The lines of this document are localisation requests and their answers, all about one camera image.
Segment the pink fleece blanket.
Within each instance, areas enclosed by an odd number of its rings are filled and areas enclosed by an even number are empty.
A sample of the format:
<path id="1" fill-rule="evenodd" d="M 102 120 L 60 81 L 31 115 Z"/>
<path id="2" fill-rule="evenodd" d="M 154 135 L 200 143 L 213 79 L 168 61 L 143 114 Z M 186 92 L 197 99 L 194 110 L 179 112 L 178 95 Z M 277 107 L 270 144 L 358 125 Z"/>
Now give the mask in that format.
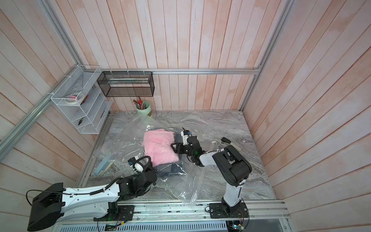
<path id="1" fill-rule="evenodd" d="M 144 133 L 142 146 L 145 148 L 146 155 L 151 158 L 154 167 L 175 163 L 179 161 L 179 156 L 172 148 L 174 143 L 174 132 L 165 129 L 149 130 Z"/>

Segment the clear plastic vacuum bag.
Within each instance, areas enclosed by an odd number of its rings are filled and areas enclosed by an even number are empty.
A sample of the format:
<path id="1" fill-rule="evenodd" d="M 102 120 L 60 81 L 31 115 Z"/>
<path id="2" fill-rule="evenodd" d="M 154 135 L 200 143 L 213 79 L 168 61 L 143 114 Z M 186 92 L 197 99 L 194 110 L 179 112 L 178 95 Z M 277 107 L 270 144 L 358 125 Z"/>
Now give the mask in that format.
<path id="1" fill-rule="evenodd" d="M 181 134 L 179 129 L 168 128 L 151 117 L 137 115 L 133 121 L 124 126 L 121 133 L 116 134 L 98 147 L 94 152 L 98 162 L 96 167 L 102 160 L 114 161 L 113 165 L 101 178 L 128 177 L 139 174 L 128 164 L 128 160 L 133 157 L 146 156 L 145 148 L 142 146 L 144 133 L 158 129 L 165 129 L 166 131 Z M 184 162 L 184 170 L 186 171 L 185 177 L 159 177 L 157 170 L 151 162 L 151 158 L 148 161 L 147 168 L 153 169 L 157 173 L 155 188 L 158 190 L 162 189 L 167 194 L 193 207 L 196 204 L 203 183 L 204 170 L 192 163 L 187 155 L 182 155 L 182 160 Z"/>

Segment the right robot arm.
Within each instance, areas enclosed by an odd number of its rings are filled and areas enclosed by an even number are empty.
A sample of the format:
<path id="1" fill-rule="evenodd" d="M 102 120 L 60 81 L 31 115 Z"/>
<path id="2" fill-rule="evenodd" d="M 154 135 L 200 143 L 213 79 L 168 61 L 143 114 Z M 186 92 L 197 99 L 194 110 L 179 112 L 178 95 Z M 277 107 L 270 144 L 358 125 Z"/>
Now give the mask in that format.
<path id="1" fill-rule="evenodd" d="M 181 143 L 171 144 L 177 154 L 187 155 L 199 167 L 215 165 L 226 181 L 226 191 L 220 203 L 209 204 L 211 218 L 238 218 L 247 213 L 240 197 L 241 190 L 252 172 L 251 164 L 231 144 L 216 151 L 202 149 L 197 136 L 184 135 Z"/>

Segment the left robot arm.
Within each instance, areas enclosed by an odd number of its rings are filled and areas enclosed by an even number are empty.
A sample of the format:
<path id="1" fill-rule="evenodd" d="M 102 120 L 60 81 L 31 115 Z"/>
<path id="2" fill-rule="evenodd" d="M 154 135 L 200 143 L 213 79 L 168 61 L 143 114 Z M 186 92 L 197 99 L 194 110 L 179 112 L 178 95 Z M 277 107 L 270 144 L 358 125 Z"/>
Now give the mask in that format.
<path id="1" fill-rule="evenodd" d="M 41 190 L 30 202 L 31 214 L 27 230 L 36 232 L 55 223 L 71 219 L 92 219 L 96 222 L 126 222 L 132 219 L 133 206 L 119 206 L 150 190 L 157 181 L 154 170 L 129 177 L 118 177 L 107 185 L 87 188 L 66 188 L 56 183 Z"/>

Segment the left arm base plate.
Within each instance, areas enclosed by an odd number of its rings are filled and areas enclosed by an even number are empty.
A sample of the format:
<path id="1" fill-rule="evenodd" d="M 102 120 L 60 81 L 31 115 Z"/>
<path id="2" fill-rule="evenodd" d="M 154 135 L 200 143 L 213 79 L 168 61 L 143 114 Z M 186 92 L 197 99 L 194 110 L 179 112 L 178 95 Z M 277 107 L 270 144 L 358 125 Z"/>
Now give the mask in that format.
<path id="1" fill-rule="evenodd" d="M 101 222 L 101 221 L 116 221 L 116 222 L 127 222 L 131 221 L 133 218 L 134 213 L 134 205 L 125 205 L 125 206 L 109 206 L 107 214 L 99 217 L 94 218 L 93 221 Z"/>

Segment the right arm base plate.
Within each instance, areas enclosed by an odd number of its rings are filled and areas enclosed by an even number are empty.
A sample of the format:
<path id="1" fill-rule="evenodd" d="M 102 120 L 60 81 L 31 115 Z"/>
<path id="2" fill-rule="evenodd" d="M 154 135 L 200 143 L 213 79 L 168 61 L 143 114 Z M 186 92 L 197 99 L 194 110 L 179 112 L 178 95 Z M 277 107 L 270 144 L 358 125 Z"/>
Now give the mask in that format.
<path id="1" fill-rule="evenodd" d="M 239 202 L 236 206 L 230 207 L 224 203 L 209 204 L 211 218 L 241 218 L 249 217 L 248 209 L 245 203 Z"/>

